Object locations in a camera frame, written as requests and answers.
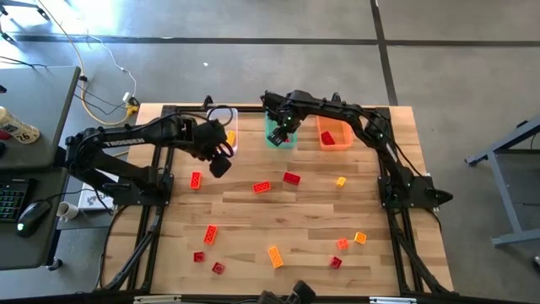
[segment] desk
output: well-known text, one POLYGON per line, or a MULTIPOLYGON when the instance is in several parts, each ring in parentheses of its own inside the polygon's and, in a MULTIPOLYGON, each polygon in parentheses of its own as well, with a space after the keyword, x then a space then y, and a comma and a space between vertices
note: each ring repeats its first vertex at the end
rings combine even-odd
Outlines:
MULTIPOLYGON (((137 123, 159 117, 161 108, 142 105, 137 123)), ((425 171, 412 108, 391 107, 391 119, 397 143, 425 171)), ((398 295, 388 221, 379 205, 375 151, 359 140, 346 151, 320 151, 315 117, 302 123, 292 150, 266 146, 262 113, 240 113, 238 126, 238 153, 222 178, 211 176, 207 162, 175 153, 175 187, 165 209, 151 292, 259 295, 271 290, 288 295, 302 279, 319 296, 398 295), (202 172, 198 191, 189 187, 192 171, 202 172), (301 176, 298 187, 282 182, 285 171, 301 176), (341 189, 335 186, 339 176, 347 177, 341 189), (251 185, 263 181, 272 183, 272 191, 254 194, 251 185), (219 227, 212 246, 203 243, 208 224, 219 227), (367 234, 364 245, 352 242, 356 231, 367 234), (336 240, 342 237, 349 239, 349 249, 340 252, 336 240), (279 269, 268 257, 271 246, 281 252, 284 266, 279 269), (206 253, 204 263, 193 262, 197 251, 206 253), (334 255, 343 260, 340 269, 329 267, 334 255), (223 274, 211 271, 215 262, 224 264, 223 274)), ((147 166, 153 151, 150 145, 131 147, 128 161, 147 166)), ((437 222, 425 210, 410 212, 419 256, 452 290, 437 222)), ((138 207, 127 208, 112 229, 106 282, 132 253, 140 213, 138 207)), ((410 279, 410 264, 406 258, 404 262, 410 279)), ((139 281, 143 271, 139 268, 139 281)))
MULTIPOLYGON (((0 105, 41 133, 33 144, 21 144, 14 138, 6 140, 8 150, 0 159, 0 176, 13 174, 37 180, 27 204, 65 190, 68 171, 50 167, 55 157, 62 155, 57 153, 58 143, 79 74, 78 67, 0 69, 0 84, 8 90, 0 94, 0 105)), ((0 270, 52 263, 60 236, 56 213, 61 198, 51 200, 50 211, 29 238, 18 237, 15 224, 0 225, 0 270)))
POLYGON ((79 74, 78 67, 0 69, 0 84, 8 90, 0 94, 0 105, 40 130, 33 144, 6 140, 8 149, 0 159, 0 170, 52 165, 79 74))
MULTIPOLYGON (((54 168, 43 172, 17 173, 18 178, 33 178, 37 181, 32 188, 30 202, 38 198, 47 198, 56 193, 62 193, 68 170, 54 168)), ((56 251, 57 233, 54 233, 57 222, 58 204, 61 197, 51 199, 51 209, 40 224, 35 234, 28 238, 17 236, 16 224, 0 225, 0 270, 36 268, 48 262, 50 249, 56 251)))

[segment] bottle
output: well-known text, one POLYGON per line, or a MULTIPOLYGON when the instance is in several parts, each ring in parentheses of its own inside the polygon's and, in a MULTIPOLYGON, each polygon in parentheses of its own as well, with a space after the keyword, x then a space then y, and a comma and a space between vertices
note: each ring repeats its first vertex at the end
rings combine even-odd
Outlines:
POLYGON ((3 106, 0 106, 0 131, 11 134, 21 144, 32 144, 40 137, 40 130, 21 122, 3 106))

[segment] concrete floor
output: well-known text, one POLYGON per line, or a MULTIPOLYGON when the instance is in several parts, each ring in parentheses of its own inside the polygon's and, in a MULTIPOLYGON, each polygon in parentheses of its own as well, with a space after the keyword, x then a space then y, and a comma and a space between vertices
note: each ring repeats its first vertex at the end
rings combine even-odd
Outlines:
MULTIPOLYGON (((50 9, 71 34, 89 29, 92 35, 375 39, 369 0, 66 3, 71 7, 51 3, 50 9)), ((540 40, 540 2, 534 0, 378 3, 387 39, 540 40)), ((59 33, 52 24, 39 24, 34 12, 11 12, 13 19, 2 17, 4 30, 59 33)), ((303 89, 327 97, 339 91, 350 102, 388 105, 377 46, 108 46, 137 78, 141 102, 203 101, 205 95, 222 102, 256 102, 264 90, 303 89)), ((91 91, 120 102, 124 92, 132 90, 131 80, 112 65, 100 45, 79 43, 78 47, 91 91)), ((517 123, 540 114, 540 48, 389 47, 388 53, 398 103, 414 109, 435 184, 455 195, 441 208, 440 218, 456 291, 540 302, 540 275, 530 265, 531 256, 540 252, 540 242, 491 246, 490 237, 510 232, 510 223, 489 165, 468 168, 462 161, 517 123)), ((67 43, 25 42, 15 48, 0 41, 0 55, 47 65, 78 65, 67 43)), ((122 114, 102 118, 115 121, 122 114)), ((64 137, 89 126, 96 124, 80 101, 73 100, 64 137)), ((69 187, 80 184, 70 182, 69 187)), ((531 224, 539 227, 540 220, 531 224)), ((66 266, 52 273, 46 269, 0 272, 0 298, 92 290, 104 234, 103 229, 63 233, 57 255, 66 266)))

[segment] butcher block tabletop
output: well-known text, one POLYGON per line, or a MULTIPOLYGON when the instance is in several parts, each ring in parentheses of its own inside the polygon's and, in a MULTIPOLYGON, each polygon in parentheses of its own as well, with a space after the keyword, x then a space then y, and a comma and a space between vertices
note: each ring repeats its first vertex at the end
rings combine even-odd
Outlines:
MULTIPOLYGON (((159 117, 162 106, 141 105, 137 124, 159 117)), ((391 106, 390 113, 397 143, 424 173, 412 108, 391 106)), ((212 176, 208 162, 175 151, 174 189, 165 208, 151 293, 260 295, 270 290, 288 295, 297 280, 304 280, 318 296, 399 295, 388 219, 377 190, 376 152, 356 138, 347 150, 321 151, 316 117, 308 117, 297 134, 293 149, 269 148, 264 114, 241 112, 238 151, 221 178, 212 176), (198 190, 190 188, 193 171, 202 173, 198 190), (298 186, 283 182, 286 171, 301 176, 298 186), (336 187, 340 176, 347 178, 342 188, 336 187), (265 181, 272 189, 255 194, 252 185, 265 181), (203 242, 208 225, 218 227, 213 245, 203 242), (358 231, 367 235, 365 244, 354 242, 358 231), (347 250, 339 250, 340 238, 348 239, 347 250), (267 252, 274 246, 283 260, 277 269, 267 252), (195 252, 205 253, 203 263, 194 263, 195 252), (333 257, 343 260, 339 269, 330 267, 333 257), (216 262, 224 265, 222 274, 212 271, 216 262)), ((153 152, 153 145, 132 146, 128 161, 149 166, 153 152)), ((105 284, 132 254, 140 214, 141 207, 131 206, 118 216, 105 254, 105 284)), ((437 221, 423 209, 411 209, 410 216, 418 255, 439 282, 452 290, 437 221)), ((410 263, 403 256, 408 283, 413 286, 410 263)))

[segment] yellow cable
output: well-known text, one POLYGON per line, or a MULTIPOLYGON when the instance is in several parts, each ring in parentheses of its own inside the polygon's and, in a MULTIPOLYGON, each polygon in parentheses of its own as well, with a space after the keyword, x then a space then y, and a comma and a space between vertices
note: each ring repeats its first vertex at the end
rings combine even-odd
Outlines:
MULTIPOLYGON (((83 63, 83 59, 81 58, 81 54, 78 52, 78 49, 77 47, 75 46, 75 44, 73 43, 73 41, 71 40, 71 37, 68 35, 68 33, 63 29, 63 27, 60 25, 60 23, 56 20, 56 18, 54 18, 54 16, 51 14, 51 12, 49 11, 49 9, 47 9, 47 7, 45 6, 45 4, 43 4, 43 2, 41 0, 37 0, 41 6, 43 7, 43 9, 45 9, 45 11, 49 14, 49 16, 51 16, 52 20, 54 21, 54 23, 56 23, 58 25, 58 27, 60 28, 60 30, 62 30, 62 32, 64 33, 64 35, 67 37, 67 39, 69 40, 69 43, 71 43, 71 45, 73 46, 73 49, 75 50, 75 52, 77 53, 77 57, 78 57, 78 62, 79 64, 81 65, 81 76, 84 76, 84 63, 83 63)), ((86 112, 90 115, 90 117, 94 118, 94 120, 96 120, 97 122, 101 123, 102 125, 105 125, 105 126, 115 126, 115 125, 118 125, 118 124, 121 124, 123 122, 125 122, 130 116, 131 116, 131 112, 129 110, 126 110, 126 115, 124 116, 124 118, 122 120, 120 120, 119 122, 104 122, 102 121, 101 119, 99 119, 98 117, 96 117, 91 111, 90 109, 88 108, 88 106, 86 106, 86 81, 83 81, 81 87, 83 88, 82 89, 82 92, 81 92, 81 103, 83 104, 83 108, 86 110, 86 112)))

